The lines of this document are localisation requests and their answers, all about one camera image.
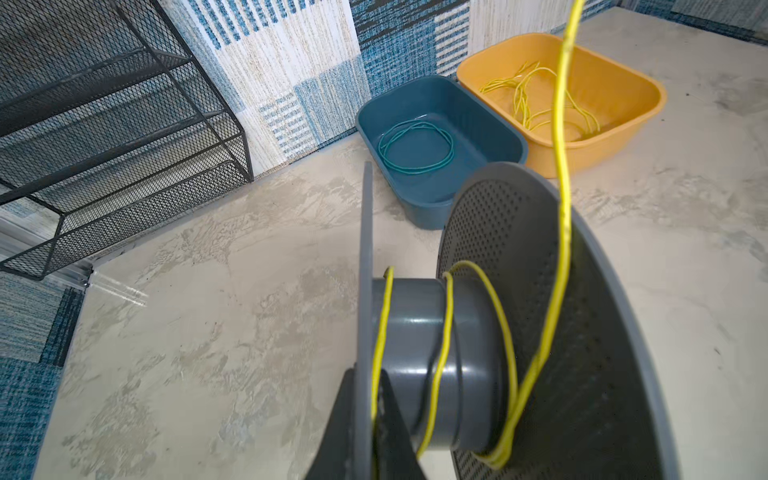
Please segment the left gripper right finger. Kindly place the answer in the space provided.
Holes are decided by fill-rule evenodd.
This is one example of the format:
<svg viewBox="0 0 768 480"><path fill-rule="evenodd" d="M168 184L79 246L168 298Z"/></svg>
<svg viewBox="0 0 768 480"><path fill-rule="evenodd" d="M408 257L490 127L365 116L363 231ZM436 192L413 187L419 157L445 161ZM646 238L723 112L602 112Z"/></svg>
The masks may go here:
<svg viewBox="0 0 768 480"><path fill-rule="evenodd" d="M385 371L380 376L376 406L377 417L373 440L374 479L425 480L426 477L413 451L408 428Z"/></svg>

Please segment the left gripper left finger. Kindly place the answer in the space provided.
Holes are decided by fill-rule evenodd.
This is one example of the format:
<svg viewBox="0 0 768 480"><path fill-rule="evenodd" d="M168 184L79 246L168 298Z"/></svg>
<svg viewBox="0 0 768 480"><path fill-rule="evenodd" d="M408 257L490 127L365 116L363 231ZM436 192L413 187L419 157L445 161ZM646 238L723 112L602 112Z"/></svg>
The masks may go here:
<svg viewBox="0 0 768 480"><path fill-rule="evenodd" d="M352 478L354 377L354 369L345 371L306 480Z"/></svg>

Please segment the dark grey spool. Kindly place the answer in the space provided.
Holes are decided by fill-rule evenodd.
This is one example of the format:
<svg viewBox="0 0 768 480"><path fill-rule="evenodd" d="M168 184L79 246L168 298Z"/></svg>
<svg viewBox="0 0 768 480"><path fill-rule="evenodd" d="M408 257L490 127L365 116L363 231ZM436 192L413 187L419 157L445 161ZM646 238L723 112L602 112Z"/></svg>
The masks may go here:
<svg viewBox="0 0 768 480"><path fill-rule="evenodd" d="M459 191L436 274L373 275L363 191L352 478L374 479L380 376L413 451L445 448L469 479L675 479L650 354L598 241L536 173L493 163Z"/></svg>

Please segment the teal plastic bin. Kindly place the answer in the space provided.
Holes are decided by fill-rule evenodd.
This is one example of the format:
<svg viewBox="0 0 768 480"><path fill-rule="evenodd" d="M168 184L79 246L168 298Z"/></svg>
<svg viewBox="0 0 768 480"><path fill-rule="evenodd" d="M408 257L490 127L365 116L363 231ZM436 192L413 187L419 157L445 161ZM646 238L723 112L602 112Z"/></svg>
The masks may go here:
<svg viewBox="0 0 768 480"><path fill-rule="evenodd" d="M455 195L493 162L523 165L522 133L457 82L426 76L369 100L356 126L406 218L441 230Z"/></svg>

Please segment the yellow plastic bin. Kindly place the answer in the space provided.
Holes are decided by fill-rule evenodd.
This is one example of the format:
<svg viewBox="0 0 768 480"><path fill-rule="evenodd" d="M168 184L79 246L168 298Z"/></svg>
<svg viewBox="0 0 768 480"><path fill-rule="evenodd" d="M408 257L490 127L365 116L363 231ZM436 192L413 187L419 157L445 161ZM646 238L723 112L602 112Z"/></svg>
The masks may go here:
<svg viewBox="0 0 768 480"><path fill-rule="evenodd" d="M469 56L457 70L462 86L522 132L528 143L526 165L545 178L556 175L551 133L560 46L552 34L523 34ZM666 101L658 81L575 47L564 110L569 171L617 154Z"/></svg>

